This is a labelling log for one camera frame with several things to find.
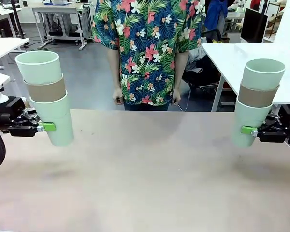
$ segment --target blue jacket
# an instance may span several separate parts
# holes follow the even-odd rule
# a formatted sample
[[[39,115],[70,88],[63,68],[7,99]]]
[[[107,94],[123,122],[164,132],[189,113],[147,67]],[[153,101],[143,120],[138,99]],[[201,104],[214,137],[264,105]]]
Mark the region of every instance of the blue jacket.
[[[206,14],[206,19],[204,22],[204,26],[208,30],[213,30],[217,27],[217,23],[219,20],[219,14],[223,11],[224,17],[226,18],[228,15],[228,6],[227,0],[221,2],[220,0],[211,0],[209,3],[209,7]]]

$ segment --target black computer monitor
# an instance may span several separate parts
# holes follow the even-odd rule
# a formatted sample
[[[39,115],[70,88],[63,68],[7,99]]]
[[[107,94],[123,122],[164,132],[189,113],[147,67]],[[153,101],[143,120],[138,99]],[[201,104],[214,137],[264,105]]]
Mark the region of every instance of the black computer monitor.
[[[246,8],[241,38],[248,43],[262,43],[266,24],[266,15]]]

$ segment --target brown band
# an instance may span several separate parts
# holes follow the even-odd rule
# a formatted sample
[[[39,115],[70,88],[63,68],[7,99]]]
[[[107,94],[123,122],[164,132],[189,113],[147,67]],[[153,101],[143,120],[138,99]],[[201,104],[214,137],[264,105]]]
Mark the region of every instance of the brown band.
[[[279,88],[269,90],[269,91],[260,91],[250,88],[246,88],[242,85],[240,87],[240,92],[238,94],[238,100],[244,105],[251,107],[261,108],[267,107],[272,104],[275,94]]]
[[[24,82],[31,99],[36,102],[53,102],[63,98],[66,94],[63,75],[59,81],[46,85],[31,85]]]

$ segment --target floral shirt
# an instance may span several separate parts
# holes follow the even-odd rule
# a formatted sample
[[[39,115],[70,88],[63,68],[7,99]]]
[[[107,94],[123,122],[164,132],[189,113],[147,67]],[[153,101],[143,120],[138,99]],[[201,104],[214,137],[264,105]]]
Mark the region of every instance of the floral shirt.
[[[120,50],[127,104],[164,105],[172,98],[175,53],[198,47],[198,0],[98,0],[93,38]]]

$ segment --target shirt sleeve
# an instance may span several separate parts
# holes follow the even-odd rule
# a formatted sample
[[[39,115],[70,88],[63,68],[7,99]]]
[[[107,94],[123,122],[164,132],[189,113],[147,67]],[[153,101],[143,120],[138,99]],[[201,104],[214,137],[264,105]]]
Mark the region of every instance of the shirt sleeve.
[[[119,38],[109,0],[98,0],[97,2],[92,23],[92,37],[95,42],[101,43],[110,49],[118,50]]]
[[[198,0],[190,0],[186,7],[186,19],[177,36],[177,52],[182,53],[200,46],[201,14]]]

